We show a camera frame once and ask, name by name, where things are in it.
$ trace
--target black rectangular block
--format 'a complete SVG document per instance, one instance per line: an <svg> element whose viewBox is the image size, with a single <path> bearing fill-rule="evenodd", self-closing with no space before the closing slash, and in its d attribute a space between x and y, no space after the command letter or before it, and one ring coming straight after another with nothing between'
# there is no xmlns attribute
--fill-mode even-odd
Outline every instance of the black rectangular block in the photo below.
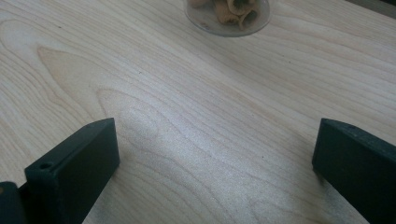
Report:
<svg viewBox="0 0 396 224"><path fill-rule="evenodd" d="M119 164L114 119L104 119L73 133L25 174L48 223L82 223Z"/></svg>
<svg viewBox="0 0 396 224"><path fill-rule="evenodd" d="M395 146L323 119L312 164L370 223L396 223Z"/></svg>

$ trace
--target light wood surface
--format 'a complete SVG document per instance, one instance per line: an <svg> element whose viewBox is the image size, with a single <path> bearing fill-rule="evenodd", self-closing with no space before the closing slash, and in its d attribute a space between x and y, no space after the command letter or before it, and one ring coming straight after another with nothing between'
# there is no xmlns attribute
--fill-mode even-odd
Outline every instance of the light wood surface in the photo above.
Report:
<svg viewBox="0 0 396 224"><path fill-rule="evenodd" d="M396 20L279 0L255 35L181 0L0 1L0 177L116 120L121 165L84 223L366 223L311 158L321 118L396 144Z"/></svg>

